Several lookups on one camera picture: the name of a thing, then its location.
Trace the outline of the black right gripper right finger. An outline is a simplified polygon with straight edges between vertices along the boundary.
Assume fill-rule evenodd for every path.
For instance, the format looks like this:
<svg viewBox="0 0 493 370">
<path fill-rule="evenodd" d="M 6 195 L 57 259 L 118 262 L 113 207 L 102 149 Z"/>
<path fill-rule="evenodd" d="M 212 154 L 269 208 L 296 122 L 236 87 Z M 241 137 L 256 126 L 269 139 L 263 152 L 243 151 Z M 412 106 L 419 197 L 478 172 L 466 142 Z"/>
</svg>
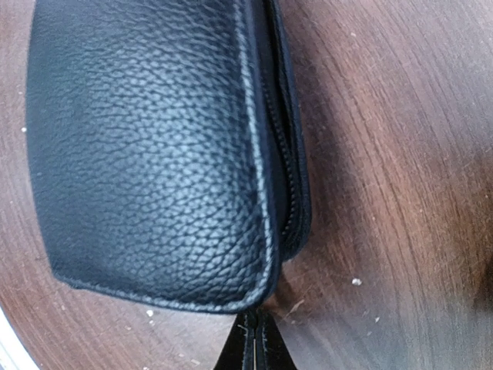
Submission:
<svg viewBox="0 0 493 370">
<path fill-rule="evenodd" d="M 262 370 L 297 370 L 273 316 L 259 310 L 255 329 L 255 366 Z"/>
</svg>

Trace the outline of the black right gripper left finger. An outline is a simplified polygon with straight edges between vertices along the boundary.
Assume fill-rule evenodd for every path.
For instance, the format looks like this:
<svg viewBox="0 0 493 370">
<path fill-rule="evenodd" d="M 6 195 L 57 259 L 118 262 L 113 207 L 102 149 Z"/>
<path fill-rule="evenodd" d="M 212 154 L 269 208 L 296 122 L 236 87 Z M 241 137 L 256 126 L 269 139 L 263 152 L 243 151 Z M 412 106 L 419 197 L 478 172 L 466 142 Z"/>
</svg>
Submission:
<svg viewBox="0 0 493 370">
<path fill-rule="evenodd" d="M 255 311 L 239 313 L 230 329 L 214 370 L 253 370 L 255 360 Z"/>
</svg>

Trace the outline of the black tool case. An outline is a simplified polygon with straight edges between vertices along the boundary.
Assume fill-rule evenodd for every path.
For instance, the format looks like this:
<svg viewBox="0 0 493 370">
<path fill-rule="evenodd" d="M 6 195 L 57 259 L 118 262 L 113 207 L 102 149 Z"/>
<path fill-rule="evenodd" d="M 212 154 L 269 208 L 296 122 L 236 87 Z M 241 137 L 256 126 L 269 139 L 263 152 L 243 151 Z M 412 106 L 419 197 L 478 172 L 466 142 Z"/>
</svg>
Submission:
<svg viewBox="0 0 493 370">
<path fill-rule="evenodd" d="M 174 310 L 262 304 L 310 188 L 275 1 L 38 1 L 26 90 L 54 276 Z"/>
</svg>

